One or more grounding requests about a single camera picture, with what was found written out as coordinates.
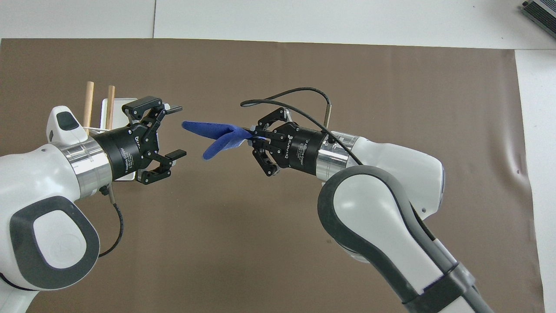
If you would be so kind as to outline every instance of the white tile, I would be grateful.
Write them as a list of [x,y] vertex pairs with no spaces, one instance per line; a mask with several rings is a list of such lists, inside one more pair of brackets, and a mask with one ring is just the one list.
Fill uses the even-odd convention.
[[555,49],[515,0],[158,0],[155,38]]
[[556,51],[516,51],[527,168],[547,313],[556,312]]
[[0,38],[152,38],[155,0],[1,0]]

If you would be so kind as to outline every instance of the wooden dowel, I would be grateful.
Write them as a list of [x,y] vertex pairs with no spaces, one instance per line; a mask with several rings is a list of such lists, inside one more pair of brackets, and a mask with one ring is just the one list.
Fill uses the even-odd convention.
[[108,103],[106,107],[106,129],[112,129],[112,118],[114,116],[114,96],[116,87],[108,86]]
[[[93,110],[93,89],[95,83],[92,81],[87,82],[85,91],[85,111],[83,113],[83,127],[91,127],[91,112]],[[89,130],[85,128],[85,133],[89,134]]]

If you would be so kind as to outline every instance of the black strap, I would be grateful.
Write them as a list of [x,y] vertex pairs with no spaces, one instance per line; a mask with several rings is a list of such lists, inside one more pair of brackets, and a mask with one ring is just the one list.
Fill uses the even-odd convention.
[[25,291],[36,291],[36,290],[33,290],[33,289],[27,289],[27,288],[23,288],[23,287],[19,287],[19,286],[15,285],[15,284],[12,283],[11,281],[9,281],[9,280],[4,276],[4,274],[2,274],[2,273],[0,273],[0,278],[1,278],[3,281],[5,281],[8,285],[10,285],[10,286],[12,286],[12,287],[14,287],[14,288],[16,288],[16,289],[25,290]]
[[438,313],[475,284],[475,277],[462,264],[425,288],[422,295],[404,303],[411,313]]

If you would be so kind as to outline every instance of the blue cloth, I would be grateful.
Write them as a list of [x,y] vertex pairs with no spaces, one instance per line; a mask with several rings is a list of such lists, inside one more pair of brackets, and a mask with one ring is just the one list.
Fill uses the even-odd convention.
[[183,121],[181,126],[197,135],[216,139],[203,153],[205,160],[211,159],[222,150],[238,147],[245,139],[252,137],[247,130],[232,124]]

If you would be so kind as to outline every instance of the robotiq logo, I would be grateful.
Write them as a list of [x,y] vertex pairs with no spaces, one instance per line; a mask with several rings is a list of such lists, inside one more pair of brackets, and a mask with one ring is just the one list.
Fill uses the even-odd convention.
[[291,135],[288,135],[288,136],[287,136],[286,156],[284,157],[284,158],[286,158],[286,159],[290,157],[290,156],[289,156],[289,154],[290,154],[290,146],[291,146],[291,140],[292,140],[293,138],[294,138],[294,137],[291,136]]

